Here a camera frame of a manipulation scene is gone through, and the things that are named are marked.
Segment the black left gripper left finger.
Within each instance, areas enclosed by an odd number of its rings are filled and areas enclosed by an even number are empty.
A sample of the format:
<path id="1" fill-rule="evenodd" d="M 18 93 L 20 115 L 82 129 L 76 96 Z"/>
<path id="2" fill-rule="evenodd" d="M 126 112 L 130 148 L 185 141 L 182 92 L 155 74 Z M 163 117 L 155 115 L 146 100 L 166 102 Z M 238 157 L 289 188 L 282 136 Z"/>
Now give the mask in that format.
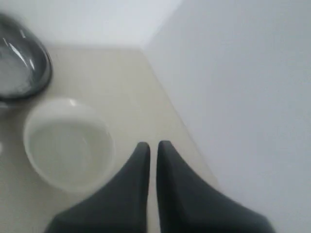
<path id="1" fill-rule="evenodd" d="M 57 214 L 47 233 L 145 233 L 150 147 L 139 142 L 120 171 L 100 190 Z"/>

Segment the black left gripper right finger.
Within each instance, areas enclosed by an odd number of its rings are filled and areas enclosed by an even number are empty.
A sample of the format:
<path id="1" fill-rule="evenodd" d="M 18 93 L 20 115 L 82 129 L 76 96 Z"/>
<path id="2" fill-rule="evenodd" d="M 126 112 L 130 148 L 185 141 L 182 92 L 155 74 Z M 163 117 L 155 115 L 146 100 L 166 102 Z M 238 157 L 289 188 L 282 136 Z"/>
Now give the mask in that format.
<path id="1" fill-rule="evenodd" d="M 162 233 L 275 232 L 266 217 L 206 183 L 170 141 L 158 144 L 156 191 Z"/>

